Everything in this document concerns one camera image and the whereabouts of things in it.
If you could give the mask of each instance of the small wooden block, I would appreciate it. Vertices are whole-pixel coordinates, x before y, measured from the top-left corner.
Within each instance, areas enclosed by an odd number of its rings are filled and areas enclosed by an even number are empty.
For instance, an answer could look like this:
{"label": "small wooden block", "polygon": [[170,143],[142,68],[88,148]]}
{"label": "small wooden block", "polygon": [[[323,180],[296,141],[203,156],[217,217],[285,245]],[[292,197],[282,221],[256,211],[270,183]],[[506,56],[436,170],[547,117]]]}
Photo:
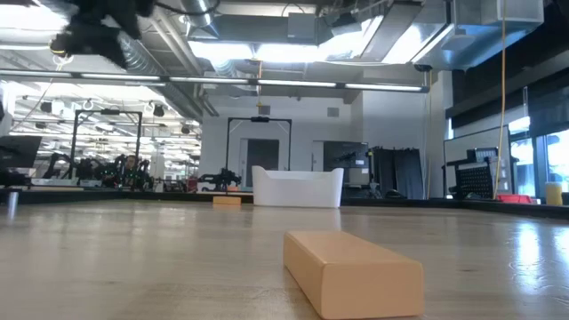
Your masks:
{"label": "small wooden block", "polygon": [[356,236],[287,232],[283,260],[324,319],[423,313],[422,265]]}
{"label": "small wooden block", "polygon": [[241,205],[240,196],[214,196],[213,204],[232,204]]}

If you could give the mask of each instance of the window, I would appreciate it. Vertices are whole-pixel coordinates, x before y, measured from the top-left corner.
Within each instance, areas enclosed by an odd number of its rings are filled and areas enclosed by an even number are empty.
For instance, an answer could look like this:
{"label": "window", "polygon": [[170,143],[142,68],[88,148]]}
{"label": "window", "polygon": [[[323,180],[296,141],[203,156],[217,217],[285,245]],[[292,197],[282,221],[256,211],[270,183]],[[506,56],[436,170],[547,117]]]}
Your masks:
{"label": "window", "polygon": [[563,191],[569,192],[569,130],[549,134],[548,181],[561,182]]}
{"label": "window", "polygon": [[535,171],[533,170],[533,146],[531,139],[512,142],[511,155],[517,159],[514,164],[517,193],[535,196]]}

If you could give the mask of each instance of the wooden floor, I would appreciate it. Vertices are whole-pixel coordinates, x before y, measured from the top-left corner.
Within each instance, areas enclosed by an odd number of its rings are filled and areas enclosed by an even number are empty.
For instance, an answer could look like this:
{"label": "wooden floor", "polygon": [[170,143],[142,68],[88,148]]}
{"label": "wooden floor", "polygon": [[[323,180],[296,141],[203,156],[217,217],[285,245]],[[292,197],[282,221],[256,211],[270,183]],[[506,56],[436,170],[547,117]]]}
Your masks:
{"label": "wooden floor", "polygon": [[289,229],[342,229],[423,263],[426,320],[569,319],[569,225],[443,209],[110,201],[0,218],[0,319],[318,319]]}

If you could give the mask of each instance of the metal frame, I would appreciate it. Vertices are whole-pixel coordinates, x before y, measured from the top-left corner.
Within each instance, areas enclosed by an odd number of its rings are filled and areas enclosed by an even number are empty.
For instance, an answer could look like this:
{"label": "metal frame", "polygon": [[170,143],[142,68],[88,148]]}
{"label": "metal frame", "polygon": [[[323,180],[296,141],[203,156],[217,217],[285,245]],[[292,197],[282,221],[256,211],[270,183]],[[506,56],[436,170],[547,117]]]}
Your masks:
{"label": "metal frame", "polygon": [[139,164],[139,151],[140,151],[140,134],[142,129],[142,112],[140,111],[120,111],[120,110],[113,110],[113,109],[103,109],[103,110],[76,110],[75,111],[75,121],[73,123],[73,139],[71,140],[71,153],[69,157],[71,158],[71,162],[69,163],[69,178],[73,179],[73,168],[75,167],[75,146],[77,143],[77,128],[81,125],[84,121],[79,122],[79,115],[82,113],[89,113],[95,114],[99,113],[102,115],[109,115],[109,116],[118,116],[121,114],[124,115],[137,115],[139,117],[139,122],[137,126],[137,134],[136,134],[136,153],[134,154],[134,165],[138,166]]}
{"label": "metal frame", "polygon": [[269,123],[271,121],[280,121],[280,122],[286,122],[289,125],[289,129],[288,129],[288,166],[287,169],[288,171],[291,170],[291,145],[293,144],[293,140],[291,139],[291,137],[293,136],[293,120],[291,119],[274,119],[274,118],[263,118],[263,120],[267,121],[267,122],[262,122],[262,121],[255,121],[257,117],[229,117],[228,118],[228,132],[227,132],[227,139],[225,142],[225,169],[228,169],[228,164],[229,164],[229,127],[231,126],[231,122],[233,122],[234,120],[243,120],[243,121],[251,121],[252,123]]}

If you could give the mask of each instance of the white bin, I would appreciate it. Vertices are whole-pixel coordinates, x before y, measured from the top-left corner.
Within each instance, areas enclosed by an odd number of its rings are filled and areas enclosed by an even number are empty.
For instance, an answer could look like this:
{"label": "white bin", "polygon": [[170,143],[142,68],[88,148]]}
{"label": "white bin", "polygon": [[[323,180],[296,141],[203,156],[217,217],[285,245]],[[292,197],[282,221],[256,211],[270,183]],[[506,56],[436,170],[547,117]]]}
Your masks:
{"label": "white bin", "polygon": [[338,208],[344,169],[332,172],[265,171],[252,168],[255,205]]}

